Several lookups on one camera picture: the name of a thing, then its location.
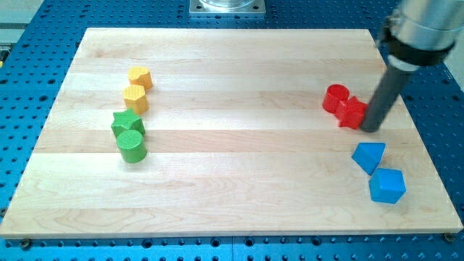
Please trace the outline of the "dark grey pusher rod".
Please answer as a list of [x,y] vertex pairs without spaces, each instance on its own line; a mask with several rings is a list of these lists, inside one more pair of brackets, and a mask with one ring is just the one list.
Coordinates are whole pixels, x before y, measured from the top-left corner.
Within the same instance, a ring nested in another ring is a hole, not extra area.
[[381,127],[413,73],[414,71],[388,65],[365,111],[365,117],[360,126],[362,131],[373,133]]

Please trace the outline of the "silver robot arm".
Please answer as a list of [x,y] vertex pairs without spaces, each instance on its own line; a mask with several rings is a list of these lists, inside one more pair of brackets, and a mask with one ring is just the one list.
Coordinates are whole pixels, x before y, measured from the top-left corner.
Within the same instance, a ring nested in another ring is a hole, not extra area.
[[402,1],[384,20],[378,35],[378,42],[388,46],[388,66],[360,128],[376,132],[414,72],[443,62],[462,29],[462,0]]

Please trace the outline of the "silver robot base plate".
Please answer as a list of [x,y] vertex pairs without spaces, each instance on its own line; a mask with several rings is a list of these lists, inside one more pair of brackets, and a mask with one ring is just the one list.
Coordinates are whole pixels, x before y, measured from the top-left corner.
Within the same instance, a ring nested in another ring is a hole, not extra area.
[[265,0],[190,0],[191,15],[263,15]]

